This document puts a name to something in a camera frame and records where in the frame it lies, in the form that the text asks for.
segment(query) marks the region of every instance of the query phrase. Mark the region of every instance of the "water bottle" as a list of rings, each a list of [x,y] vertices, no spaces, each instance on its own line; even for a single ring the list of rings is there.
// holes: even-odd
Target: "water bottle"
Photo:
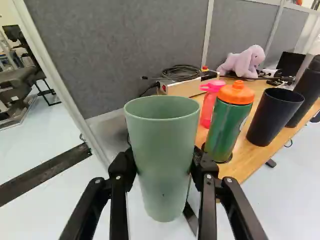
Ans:
[[[219,90],[204,146],[204,151],[215,162],[231,160],[232,150],[250,113],[254,97],[254,91],[241,80]]]
[[[224,85],[226,85],[225,81],[213,80],[199,87],[201,91],[206,91],[200,115],[200,124],[206,129],[209,129],[211,125],[212,112],[214,111],[217,93]]]

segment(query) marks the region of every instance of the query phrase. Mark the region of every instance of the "orange object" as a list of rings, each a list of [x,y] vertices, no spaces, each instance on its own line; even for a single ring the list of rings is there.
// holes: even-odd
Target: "orange object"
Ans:
[[[236,80],[233,85],[225,85],[220,88],[217,97],[229,104],[251,104],[255,98],[255,92],[245,86],[244,81]]]

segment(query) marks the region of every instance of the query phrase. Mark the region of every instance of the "plush bunny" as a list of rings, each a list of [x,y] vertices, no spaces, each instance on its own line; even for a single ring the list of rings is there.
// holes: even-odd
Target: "plush bunny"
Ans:
[[[229,53],[225,62],[216,70],[221,75],[234,71],[238,77],[257,78],[257,67],[266,58],[265,51],[259,45],[252,45],[241,53]]]

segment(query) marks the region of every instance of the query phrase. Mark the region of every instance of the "white floor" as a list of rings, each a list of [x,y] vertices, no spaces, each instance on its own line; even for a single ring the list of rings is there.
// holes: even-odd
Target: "white floor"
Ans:
[[[79,135],[63,104],[48,106],[38,96],[21,125],[0,131],[0,185],[81,144]]]
[[[320,236],[320,123],[308,123],[273,159],[276,168],[262,166],[242,188],[270,240],[317,240]],[[40,97],[18,127],[0,131],[0,184],[60,154],[82,141],[62,104],[47,107]],[[0,207],[0,239],[57,240],[87,183],[107,178],[95,156],[76,164],[26,194]],[[138,181],[128,193],[132,240],[194,240],[181,216],[170,223],[149,218]],[[110,203],[104,208],[95,240],[109,239]],[[217,206],[218,239],[234,239],[222,206]]]

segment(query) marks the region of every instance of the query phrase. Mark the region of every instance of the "green cup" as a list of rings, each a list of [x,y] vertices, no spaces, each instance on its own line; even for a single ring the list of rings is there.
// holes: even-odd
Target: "green cup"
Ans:
[[[185,207],[200,106],[181,96],[146,96],[124,105],[144,208],[159,222]]]

